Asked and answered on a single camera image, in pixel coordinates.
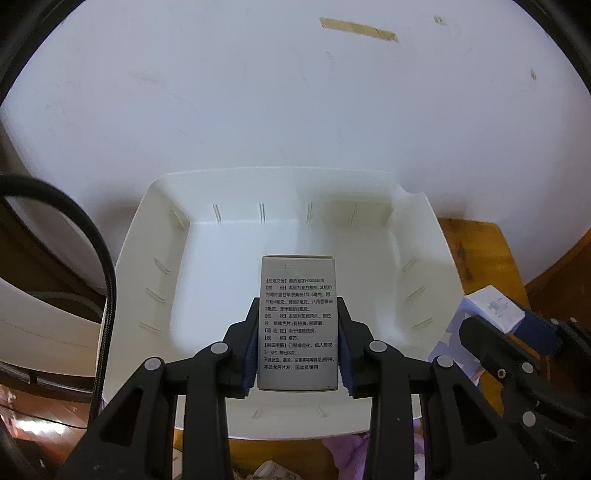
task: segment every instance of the white small box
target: white small box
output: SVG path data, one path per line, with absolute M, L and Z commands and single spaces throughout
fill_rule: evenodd
M 261 267 L 258 388 L 338 387 L 335 259 L 266 255 Z

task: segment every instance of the white wall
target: white wall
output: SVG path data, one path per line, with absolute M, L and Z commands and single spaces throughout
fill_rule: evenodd
M 153 180 L 207 167 L 389 171 L 439 215 L 500 224 L 525 281 L 591 226 L 589 94 L 512 0 L 87 0 L 0 114 L 114 257 Z

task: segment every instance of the purple cloth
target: purple cloth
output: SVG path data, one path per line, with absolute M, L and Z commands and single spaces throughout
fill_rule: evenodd
M 413 421 L 414 427 L 414 454 L 424 455 L 425 445 L 423 437 L 417 432 L 421 427 L 421 419 Z M 362 435 L 345 435 L 343 437 L 331 437 L 322 439 L 322 443 L 330 450 L 339 469 L 339 480 L 362 480 L 369 445 L 369 433 Z

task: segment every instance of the white storage tray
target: white storage tray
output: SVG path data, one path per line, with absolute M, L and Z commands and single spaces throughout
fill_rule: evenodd
M 377 172 L 231 168 L 166 175 L 144 196 L 116 266 L 118 303 L 103 395 L 150 356 L 191 357 L 244 320 L 261 258 L 332 255 L 336 291 L 376 339 L 425 360 L 463 297 L 424 194 Z M 346 389 L 228 400 L 232 437 L 302 439 L 369 429 Z M 415 417 L 420 415 L 413 399 Z M 176 426 L 182 428 L 184 397 Z

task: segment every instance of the wooden floor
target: wooden floor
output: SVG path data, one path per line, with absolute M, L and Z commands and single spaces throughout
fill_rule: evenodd
M 86 431 L 88 410 L 88 404 L 37 397 L 0 385 L 0 417 L 9 432 L 41 447 L 42 458 L 31 462 L 41 460 L 54 468 L 62 465 Z

